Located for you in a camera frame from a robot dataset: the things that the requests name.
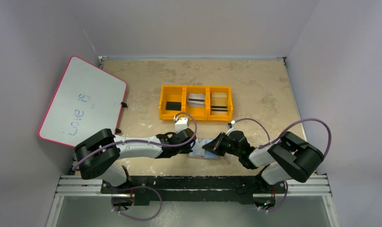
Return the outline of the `brown leather card holder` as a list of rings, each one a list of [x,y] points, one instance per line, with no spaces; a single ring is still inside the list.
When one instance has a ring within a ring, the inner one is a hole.
[[[218,160],[219,157],[202,146],[211,142],[212,139],[197,139],[195,145],[192,147],[192,151],[187,155],[189,158],[206,159],[206,160]]]

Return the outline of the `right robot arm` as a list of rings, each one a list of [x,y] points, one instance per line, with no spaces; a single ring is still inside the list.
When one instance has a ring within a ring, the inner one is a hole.
[[[242,131],[222,132],[202,149],[221,157],[236,156],[246,169],[261,167],[258,176],[268,185],[290,179],[304,183],[324,160],[319,149],[290,131],[264,148],[251,146]]]

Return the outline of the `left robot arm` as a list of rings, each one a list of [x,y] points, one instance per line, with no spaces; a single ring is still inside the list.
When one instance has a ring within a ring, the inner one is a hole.
[[[188,154],[195,144],[196,133],[190,128],[179,132],[157,134],[148,138],[116,136],[110,129],[102,129],[74,148],[77,163],[73,171],[79,171],[82,179],[102,179],[113,187],[130,180],[126,167],[115,162],[123,158],[148,157],[171,158]]]

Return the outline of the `black card in bin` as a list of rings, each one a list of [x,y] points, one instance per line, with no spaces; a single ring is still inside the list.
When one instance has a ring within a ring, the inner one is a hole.
[[[181,111],[182,109],[182,103],[181,102],[171,102],[167,101],[165,110],[167,111]]]

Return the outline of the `stack of white cards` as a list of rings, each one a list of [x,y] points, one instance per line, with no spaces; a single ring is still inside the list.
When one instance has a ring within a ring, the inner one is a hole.
[[[205,94],[189,93],[187,95],[187,104],[189,107],[205,107]]]

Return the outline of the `card stack black stripe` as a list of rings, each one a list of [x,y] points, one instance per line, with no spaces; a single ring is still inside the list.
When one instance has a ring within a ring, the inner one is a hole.
[[[226,115],[228,111],[227,93],[211,93],[211,115]]]

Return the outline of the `yellow middle bin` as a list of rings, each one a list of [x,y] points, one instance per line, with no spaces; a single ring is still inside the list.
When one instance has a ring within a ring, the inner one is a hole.
[[[192,115],[196,120],[207,121],[210,103],[210,89],[207,86],[185,86],[186,89],[186,110],[185,112]],[[187,95],[189,93],[205,94],[205,107],[189,107],[187,104]]]

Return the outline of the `yellow bin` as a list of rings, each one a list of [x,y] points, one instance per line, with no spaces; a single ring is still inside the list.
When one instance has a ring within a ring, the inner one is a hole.
[[[210,103],[210,89],[207,86],[185,86],[186,89],[186,110],[185,112],[192,115],[196,120],[207,121]],[[187,104],[187,95],[189,93],[205,94],[205,107],[189,107]]]
[[[181,102],[181,111],[167,111],[165,110],[166,102]],[[160,120],[173,120],[174,116],[179,112],[186,110],[186,89],[182,85],[162,85],[160,101],[159,101],[159,119]]]
[[[231,87],[207,87],[207,120],[229,122],[233,117],[233,102]]]

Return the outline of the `yellow left bin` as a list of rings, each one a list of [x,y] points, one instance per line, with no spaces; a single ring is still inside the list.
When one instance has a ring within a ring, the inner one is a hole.
[[[167,111],[165,110],[166,102],[181,102],[181,111]],[[160,120],[173,120],[174,116],[179,112],[186,110],[186,89],[182,85],[162,85],[160,101],[159,101],[159,119]]]

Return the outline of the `yellow right bin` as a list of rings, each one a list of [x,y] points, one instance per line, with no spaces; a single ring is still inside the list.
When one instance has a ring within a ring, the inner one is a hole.
[[[233,117],[233,102],[231,87],[207,87],[207,120],[229,122]]]

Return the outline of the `pink framed whiteboard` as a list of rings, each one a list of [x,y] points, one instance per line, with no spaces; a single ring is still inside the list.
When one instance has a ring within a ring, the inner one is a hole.
[[[38,130],[38,137],[74,147],[101,129],[118,125],[127,84],[72,56]]]

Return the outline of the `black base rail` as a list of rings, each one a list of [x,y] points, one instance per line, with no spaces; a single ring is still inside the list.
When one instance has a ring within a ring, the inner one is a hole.
[[[103,183],[102,193],[127,194],[135,205],[151,201],[237,202],[272,207],[285,183],[268,185],[259,176],[132,176],[126,184],[113,187]]]

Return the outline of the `aluminium frame rail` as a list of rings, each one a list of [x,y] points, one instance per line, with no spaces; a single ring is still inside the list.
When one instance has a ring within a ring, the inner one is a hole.
[[[314,175],[307,182],[300,183],[288,180],[288,196],[331,196],[331,188],[326,175]],[[77,175],[60,177],[55,196],[111,196],[102,193],[103,183],[100,179],[83,180]]]

